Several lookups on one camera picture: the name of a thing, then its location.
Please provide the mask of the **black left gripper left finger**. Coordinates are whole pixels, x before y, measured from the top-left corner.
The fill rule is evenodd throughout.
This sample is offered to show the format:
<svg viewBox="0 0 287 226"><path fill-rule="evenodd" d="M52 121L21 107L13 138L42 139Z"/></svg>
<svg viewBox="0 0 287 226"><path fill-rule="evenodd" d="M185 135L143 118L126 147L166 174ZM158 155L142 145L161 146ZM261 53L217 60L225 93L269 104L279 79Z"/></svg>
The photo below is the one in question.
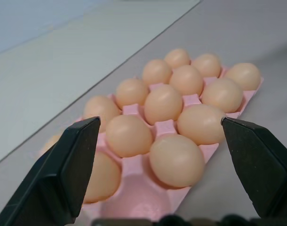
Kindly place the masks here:
<svg viewBox="0 0 287 226"><path fill-rule="evenodd" d="M0 226L73 224L91 176L99 127L99 117L69 126L22 180L0 213Z"/></svg>

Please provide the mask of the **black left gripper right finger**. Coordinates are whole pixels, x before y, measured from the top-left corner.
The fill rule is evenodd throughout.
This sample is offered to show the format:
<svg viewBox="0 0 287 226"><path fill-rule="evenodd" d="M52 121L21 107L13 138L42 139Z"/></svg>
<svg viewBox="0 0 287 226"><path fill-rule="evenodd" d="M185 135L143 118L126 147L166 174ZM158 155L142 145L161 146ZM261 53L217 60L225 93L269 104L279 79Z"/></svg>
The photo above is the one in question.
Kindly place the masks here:
<svg viewBox="0 0 287 226"><path fill-rule="evenodd" d="M258 216L287 218L287 149L265 127L221 120L233 166Z"/></svg>

